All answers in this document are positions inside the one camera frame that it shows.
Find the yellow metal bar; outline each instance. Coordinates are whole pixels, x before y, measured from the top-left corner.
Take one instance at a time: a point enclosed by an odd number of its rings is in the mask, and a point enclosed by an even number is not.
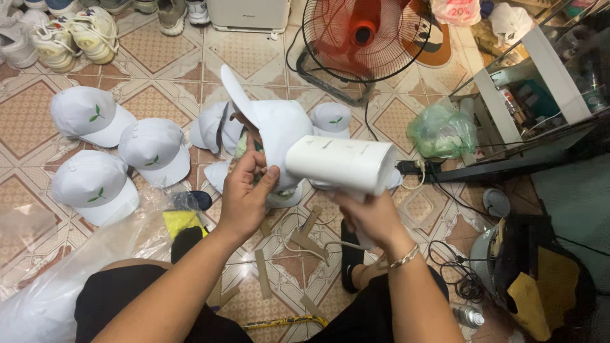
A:
[[[250,329],[262,329],[262,328],[271,328],[277,327],[280,325],[290,325],[296,323],[306,323],[306,322],[315,322],[320,324],[322,328],[325,328],[328,325],[328,320],[316,316],[316,315],[307,315],[307,316],[296,316],[296,317],[288,317],[288,318],[280,318],[273,320],[263,320],[262,322],[253,322],[242,325],[244,330]]]

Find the clear plastic bag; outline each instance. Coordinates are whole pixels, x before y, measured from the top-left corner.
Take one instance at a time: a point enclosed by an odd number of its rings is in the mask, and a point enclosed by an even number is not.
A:
[[[163,212],[192,211],[201,219],[197,201],[180,184],[169,189],[148,186],[139,195],[131,215],[100,226],[78,249],[0,303],[0,342],[74,342],[76,298],[89,276],[128,258],[170,260],[172,240]]]
[[[479,0],[433,0],[432,13],[441,24],[471,26],[481,20]]]
[[[409,123],[407,137],[423,157],[454,158],[475,151],[476,127],[468,115],[434,103]]]

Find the green leaf logo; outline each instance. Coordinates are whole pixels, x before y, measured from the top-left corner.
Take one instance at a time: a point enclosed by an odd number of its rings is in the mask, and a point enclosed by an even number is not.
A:
[[[328,123],[329,123],[329,124],[337,124],[337,126],[339,126],[339,122],[341,121],[341,119],[343,119],[343,117],[341,117],[341,118],[339,118],[339,119],[337,119],[337,120],[331,120],[331,121],[329,121]]]
[[[92,115],[91,117],[89,117],[89,123],[91,123],[93,120],[96,120],[98,117],[104,118],[103,115],[99,114],[99,106],[96,104],[95,105],[95,115]]]
[[[153,164],[159,164],[157,161],[159,160],[159,155],[155,156],[154,159],[152,160],[152,162],[147,163],[145,165],[153,165]]]
[[[103,187],[99,189],[99,192],[98,192],[98,196],[97,196],[97,197],[95,197],[95,198],[91,198],[91,199],[87,200],[87,202],[88,202],[88,203],[90,203],[90,202],[92,202],[92,201],[96,201],[96,200],[97,200],[97,199],[99,199],[99,198],[104,198],[104,197],[102,196],[102,194],[104,194],[104,188],[103,188]]]

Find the hand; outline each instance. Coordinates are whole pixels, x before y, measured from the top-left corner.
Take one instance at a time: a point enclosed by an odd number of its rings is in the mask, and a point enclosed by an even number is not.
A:
[[[279,178],[279,167],[272,165],[256,187],[254,175],[267,165],[265,155],[249,150],[224,179],[223,205],[215,230],[230,234],[241,246],[265,217],[265,200]]]
[[[387,190],[379,197],[369,195],[364,204],[344,193],[337,193],[333,200],[339,204],[348,230],[354,232],[356,227],[362,229],[386,252],[400,254],[404,248],[410,250],[414,246],[415,242],[403,226]]]

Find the green plastic bag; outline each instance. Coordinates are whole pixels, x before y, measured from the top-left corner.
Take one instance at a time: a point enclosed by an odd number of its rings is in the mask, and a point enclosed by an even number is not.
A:
[[[454,158],[475,151],[476,127],[468,115],[434,103],[409,123],[407,137],[423,157]]]

